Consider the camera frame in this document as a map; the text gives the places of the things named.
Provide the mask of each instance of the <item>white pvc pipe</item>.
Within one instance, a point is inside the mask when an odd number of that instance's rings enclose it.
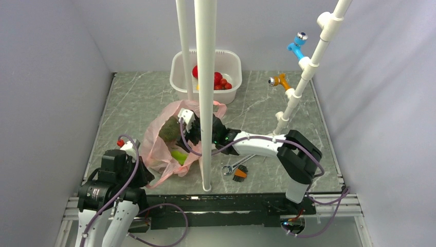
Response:
[[[343,16],[345,15],[345,12],[350,6],[351,1],[352,0],[339,0],[332,14],[327,12],[321,14],[323,20],[321,21],[321,23],[319,23],[320,19],[317,21],[318,24],[320,24],[322,27],[322,32],[320,35],[318,45],[315,48],[315,51],[312,55],[312,58],[310,59],[310,62],[305,66],[297,87],[290,94],[290,97],[288,97],[289,102],[287,104],[286,110],[283,113],[282,112],[277,113],[278,123],[276,129],[272,133],[273,135],[279,135],[283,130],[283,128],[286,126],[287,121],[289,121],[289,118],[293,110],[300,102],[301,96],[303,94],[304,89],[307,86],[307,83],[312,79],[316,69],[318,68],[319,62],[321,61],[321,58],[324,56],[325,50],[327,49],[330,40],[336,34],[336,31],[338,30],[340,23],[343,20]]]
[[[210,191],[216,0],[194,0],[203,153],[203,190]]]
[[[188,21],[186,18],[185,0],[176,0],[178,30],[180,32],[181,55],[183,58],[183,68],[185,69],[185,85],[188,92],[188,99],[194,99],[192,91],[191,61],[189,59],[189,32]]]
[[[333,15],[337,18],[343,18],[345,12],[350,6],[352,0],[339,0],[336,4],[335,10],[333,10]]]

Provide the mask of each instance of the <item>white plastic tub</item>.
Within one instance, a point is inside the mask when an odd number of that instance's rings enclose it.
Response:
[[[189,50],[189,60],[191,61],[190,70],[197,65],[197,50]],[[242,70],[241,60],[238,55],[229,50],[216,50],[215,51],[215,71],[220,72],[223,78],[232,85],[232,89],[228,90],[214,90],[213,100],[219,103],[229,104],[234,100],[236,91],[242,83]],[[198,100],[198,80],[192,77],[192,88],[194,89],[194,99]],[[183,58],[181,52],[177,53],[173,58],[170,74],[171,86],[176,89],[179,99],[188,99],[188,93],[185,86],[185,71],[183,69]]]

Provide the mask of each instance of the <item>marble tabletop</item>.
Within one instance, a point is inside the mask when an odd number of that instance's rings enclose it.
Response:
[[[287,104],[284,89],[267,84],[270,76],[279,73],[286,73],[286,79],[292,87],[296,87],[301,75],[300,72],[242,71],[242,85],[234,102],[227,105],[223,124],[249,133],[271,133],[277,124],[275,113],[284,111]],[[120,134],[125,133],[142,140],[149,123],[160,111],[168,103],[179,100],[176,91],[171,88],[169,77],[169,72],[128,72],[115,75],[88,174],[100,167],[101,157],[106,150],[116,148]],[[320,163],[325,169],[325,175],[314,180],[311,191],[340,191],[332,149],[310,84],[294,112],[288,129],[300,131],[322,152]],[[232,175],[223,175],[222,165],[233,164],[241,158],[224,154],[212,157],[211,193],[286,192],[290,177],[277,158],[255,156],[247,161],[245,166],[248,168],[248,176],[240,183],[233,181]],[[153,173],[157,181],[160,175],[155,171]],[[197,193],[205,193],[198,163],[192,164],[184,177],[173,175],[155,189],[147,189],[147,194],[151,195]]]

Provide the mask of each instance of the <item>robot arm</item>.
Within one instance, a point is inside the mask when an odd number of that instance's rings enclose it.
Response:
[[[122,143],[120,149],[106,151],[101,160],[101,167],[92,172],[88,180],[80,187],[78,195],[79,228],[76,247],[80,247],[82,237],[85,237],[83,245],[85,247],[121,246],[135,216],[140,210],[148,207],[147,195],[142,187],[152,181],[154,176],[146,169],[142,158],[139,157],[138,170],[129,186],[119,196],[114,219],[107,231],[106,227],[111,216],[112,206],[103,211],[93,222],[88,234],[83,235],[91,218],[121,189],[131,176],[135,166],[133,157],[136,156],[134,145],[138,147],[139,142]]]
[[[180,137],[177,144],[189,152],[181,138],[184,137],[195,145],[198,144],[201,140],[200,119],[194,112],[186,109],[181,109],[178,117],[180,120],[183,119],[186,127],[182,133],[183,136]],[[222,149],[232,143],[231,146],[221,152],[232,155],[256,154],[266,157],[277,157],[291,177],[286,197],[295,203],[300,203],[312,184],[317,166],[303,151],[297,149],[294,145],[280,142],[281,140],[297,143],[306,149],[317,161],[321,160],[321,151],[296,130],[290,130],[286,135],[254,135],[245,131],[226,128],[219,118],[213,116],[212,141],[216,148]]]

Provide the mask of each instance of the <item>lime green object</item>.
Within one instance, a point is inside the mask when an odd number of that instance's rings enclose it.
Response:
[[[171,151],[171,156],[173,156],[173,158],[175,158],[181,165],[185,163],[185,160],[188,157],[186,153],[180,151]]]

